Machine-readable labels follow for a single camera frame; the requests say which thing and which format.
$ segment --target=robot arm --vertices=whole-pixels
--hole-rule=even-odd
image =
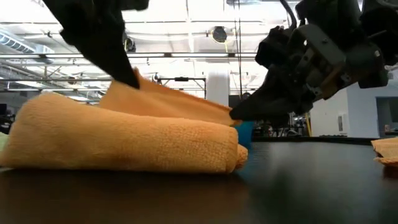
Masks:
[[[143,10],[149,0],[44,0],[63,26],[65,41],[115,80],[139,88],[123,48],[121,11]],[[233,119],[280,122],[302,114],[358,82],[361,88],[387,85],[385,65],[398,53],[398,14],[393,1],[302,0],[288,29],[275,27],[259,44],[256,62],[268,68],[265,82],[235,107]]]
[[[356,0],[302,0],[296,11],[299,27],[275,27],[259,44],[256,62],[268,68],[265,82],[230,112],[233,119],[279,122],[353,83],[387,85],[384,66],[394,65],[398,53],[394,4],[364,0],[361,12]]]
[[[122,10],[143,10],[149,0],[44,0],[63,26],[61,36],[85,58],[115,80],[134,88],[139,82],[132,75],[124,51]]]

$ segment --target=folded towel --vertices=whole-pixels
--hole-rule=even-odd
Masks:
[[[372,145],[376,152],[375,161],[385,166],[398,167],[398,138],[374,140]]]
[[[146,105],[144,99],[135,97],[141,93],[135,94],[129,102]],[[0,152],[0,166],[230,173],[247,158],[236,130],[227,125],[113,109],[81,105],[54,93],[28,101]],[[129,109],[139,111],[133,106]]]
[[[240,123],[229,116],[228,108],[182,91],[172,90],[134,74],[140,81],[140,90],[112,81],[99,106],[123,113],[162,118],[187,118],[232,126]]]

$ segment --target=terry cloth towel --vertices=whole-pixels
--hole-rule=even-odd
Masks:
[[[140,90],[114,80],[99,106],[141,116],[187,118],[228,126],[240,123],[231,119],[229,107],[152,83],[142,78],[138,69],[132,75],[139,79]]]
[[[374,140],[372,145],[376,152],[375,161],[385,166],[398,167],[398,138]]]
[[[145,102],[138,96],[131,98],[136,106]],[[138,116],[45,93],[19,111],[0,166],[230,173],[246,158],[227,125]]]

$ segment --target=metal frame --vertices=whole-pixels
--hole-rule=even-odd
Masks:
[[[175,77],[175,78],[157,78],[156,80],[159,81],[161,85],[166,85],[171,80],[176,81],[176,82],[187,82],[189,80],[193,80],[200,87],[199,90],[203,90],[205,92],[205,99],[206,99],[206,94],[207,94],[207,91],[206,91],[206,78]],[[205,87],[201,86],[197,82],[197,80],[203,81],[205,83]],[[171,89],[173,89],[173,90],[188,90],[188,89],[191,89],[191,88],[171,88]]]
[[[242,58],[255,58],[256,53],[241,53]],[[128,58],[237,58],[237,53],[131,53]],[[0,59],[68,59],[84,58],[82,54],[2,54]]]
[[[203,88],[170,88],[172,90],[187,90],[187,91],[195,91],[195,90],[203,90]],[[4,88],[3,92],[10,91],[106,91],[107,88],[59,88],[59,89],[51,89],[51,88]],[[240,90],[240,88],[231,88],[230,90]],[[242,88],[244,91],[255,91],[255,88]]]
[[[112,78],[4,78],[0,82],[111,82]]]

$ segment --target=table surface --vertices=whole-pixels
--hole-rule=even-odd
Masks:
[[[0,223],[398,223],[371,146],[254,143],[233,175],[3,170]]]
[[[385,135],[392,135],[392,136],[396,136],[398,135],[398,131],[386,131],[384,132]]]

